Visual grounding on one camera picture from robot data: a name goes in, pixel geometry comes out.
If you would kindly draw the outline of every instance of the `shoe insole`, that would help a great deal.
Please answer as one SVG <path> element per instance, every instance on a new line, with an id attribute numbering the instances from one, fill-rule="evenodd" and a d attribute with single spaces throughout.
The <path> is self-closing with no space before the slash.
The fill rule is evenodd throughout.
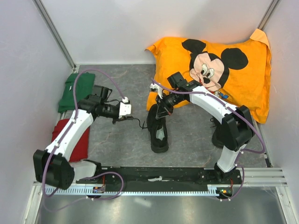
<path id="1" fill-rule="evenodd" d="M 162 139 L 165 137 L 164 135 L 164 129 L 163 129 L 163 126 L 161 129 L 158 129 L 157 132 L 156 132 L 156 138 L 157 139 L 160 139 L 162 141 Z"/>

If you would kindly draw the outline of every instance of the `black shoe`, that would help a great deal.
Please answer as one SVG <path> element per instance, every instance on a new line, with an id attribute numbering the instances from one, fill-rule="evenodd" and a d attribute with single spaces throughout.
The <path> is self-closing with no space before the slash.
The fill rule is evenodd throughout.
<path id="1" fill-rule="evenodd" d="M 224 144 L 222 143 L 222 141 L 219 140 L 220 133 L 221 133 L 221 124 L 215 117 L 213 117 L 211 120 L 213 120 L 213 122 L 216 126 L 216 130 L 215 130 L 215 132 L 213 133 L 213 136 L 212 136 L 212 143 L 217 148 L 223 148 Z"/>
<path id="2" fill-rule="evenodd" d="M 151 150 L 155 153 L 164 153 L 168 150 L 168 141 L 167 141 L 167 129 L 166 129 L 166 119 L 161 118 L 159 120 L 156 119 L 156 113 L 158 110 L 157 104 L 154 104 L 150 110 L 148 117 L 146 119 L 147 127 L 150 133 L 150 143 Z M 157 132 L 163 131 L 161 137 L 157 138 Z"/>

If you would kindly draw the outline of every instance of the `folded green cloth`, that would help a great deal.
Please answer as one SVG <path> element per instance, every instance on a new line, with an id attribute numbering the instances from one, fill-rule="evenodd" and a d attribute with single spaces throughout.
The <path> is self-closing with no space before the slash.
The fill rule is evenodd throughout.
<path id="1" fill-rule="evenodd" d="M 74 97 L 73 97 L 73 87 L 74 82 L 78 73 L 71 74 L 65 82 L 65 89 L 62 99 L 59 101 L 58 112 L 62 113 L 68 110 L 74 110 Z M 84 99 L 93 91 L 95 74 L 92 73 L 83 73 L 77 81 L 76 85 L 76 97 L 77 102 L 81 99 Z"/>

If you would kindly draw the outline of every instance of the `folded red cloth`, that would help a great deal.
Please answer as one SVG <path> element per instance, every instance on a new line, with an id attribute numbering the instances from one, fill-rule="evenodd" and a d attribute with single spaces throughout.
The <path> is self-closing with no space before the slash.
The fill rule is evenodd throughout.
<path id="1" fill-rule="evenodd" d="M 52 141 L 60 134 L 64 126 L 67 124 L 69 119 L 60 120 L 54 128 L 52 133 Z M 80 140 L 76 144 L 69 162 L 78 162 L 83 159 L 87 159 L 88 153 L 88 139 L 89 139 L 89 130 L 90 128 L 86 129 L 86 131 L 81 136 Z"/>

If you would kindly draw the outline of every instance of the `orange towel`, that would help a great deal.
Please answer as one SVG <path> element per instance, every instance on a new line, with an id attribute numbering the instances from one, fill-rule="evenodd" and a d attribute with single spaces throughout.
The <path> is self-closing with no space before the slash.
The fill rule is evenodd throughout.
<path id="1" fill-rule="evenodd" d="M 249 40 L 230 45 L 165 37 L 147 50 L 156 58 L 155 80 L 162 85 L 171 88 L 167 78 L 179 71 L 187 81 L 201 82 L 223 100 L 247 106 L 257 122 L 266 122 L 271 52 L 263 31 L 257 29 Z M 149 94 L 147 110 L 156 103 L 156 95 Z M 186 104 L 183 101 L 175 107 Z"/>

